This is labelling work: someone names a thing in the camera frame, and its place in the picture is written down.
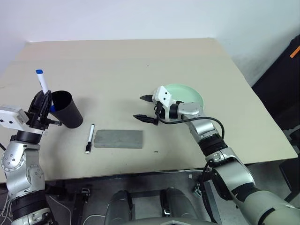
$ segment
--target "light green plate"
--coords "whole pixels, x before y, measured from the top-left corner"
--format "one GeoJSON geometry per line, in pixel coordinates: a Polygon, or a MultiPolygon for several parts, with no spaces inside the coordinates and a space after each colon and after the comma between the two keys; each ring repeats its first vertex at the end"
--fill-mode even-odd
{"type": "Polygon", "coordinates": [[[191,87],[184,84],[174,83],[166,85],[165,88],[172,94],[172,98],[182,102],[199,102],[204,107],[204,101],[201,95],[191,87]]]}

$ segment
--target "beige tabletop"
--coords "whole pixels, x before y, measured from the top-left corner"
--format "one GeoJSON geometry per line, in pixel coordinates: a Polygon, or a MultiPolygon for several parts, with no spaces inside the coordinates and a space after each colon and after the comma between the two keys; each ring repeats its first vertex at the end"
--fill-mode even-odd
{"type": "MultiPolygon", "coordinates": [[[[206,115],[222,121],[225,142],[244,163],[297,157],[212,38],[27,44],[0,77],[0,105],[28,110],[41,90],[36,69],[43,69],[51,91],[69,91],[83,116],[80,127],[50,125],[42,137],[40,164],[47,180],[203,167],[204,155],[185,124],[154,126],[132,116],[154,116],[153,104],[139,97],[170,83],[191,86],[202,95],[206,115]],[[91,123],[94,134],[98,129],[143,130],[143,149],[92,147],[86,155],[91,123]]],[[[0,126],[0,143],[7,146],[14,134],[0,126]]],[[[5,182],[3,172],[0,182],[5,182]]]]}

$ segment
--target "black cylindrical container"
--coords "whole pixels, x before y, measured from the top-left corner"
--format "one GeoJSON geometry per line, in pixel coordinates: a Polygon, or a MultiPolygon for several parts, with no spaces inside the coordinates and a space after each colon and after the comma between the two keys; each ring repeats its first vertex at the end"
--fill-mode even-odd
{"type": "Polygon", "coordinates": [[[55,112],[50,112],[67,128],[77,128],[83,123],[83,117],[78,111],[72,95],[65,91],[59,90],[52,93],[52,101],[55,112]]]}

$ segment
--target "marker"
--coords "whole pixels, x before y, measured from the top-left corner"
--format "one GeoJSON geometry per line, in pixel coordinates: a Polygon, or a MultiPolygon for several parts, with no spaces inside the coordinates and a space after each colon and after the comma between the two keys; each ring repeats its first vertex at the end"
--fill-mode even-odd
{"type": "Polygon", "coordinates": [[[90,135],[89,135],[88,144],[86,145],[86,148],[85,148],[85,154],[90,154],[90,150],[92,148],[92,138],[93,138],[93,133],[94,133],[94,127],[95,127],[95,124],[92,123],[92,125],[90,126],[90,135]]]}
{"type": "MultiPolygon", "coordinates": [[[[43,73],[43,70],[41,69],[37,69],[36,70],[36,74],[37,74],[37,78],[38,78],[38,81],[42,87],[42,90],[43,90],[43,93],[46,94],[47,91],[49,90],[48,86],[47,86],[47,83],[46,83],[46,80],[44,78],[44,73],[43,73]]],[[[51,112],[55,112],[55,108],[54,108],[54,104],[53,102],[51,102],[51,107],[50,107],[50,111],[51,112]]]]}

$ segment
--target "orange object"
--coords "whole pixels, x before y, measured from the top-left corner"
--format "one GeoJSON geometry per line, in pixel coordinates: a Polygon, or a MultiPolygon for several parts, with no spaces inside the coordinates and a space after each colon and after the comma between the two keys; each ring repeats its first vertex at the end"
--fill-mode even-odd
{"type": "Polygon", "coordinates": [[[298,46],[298,48],[296,48],[295,51],[293,51],[293,53],[290,55],[291,58],[294,58],[295,55],[300,51],[300,46],[298,46]]]}

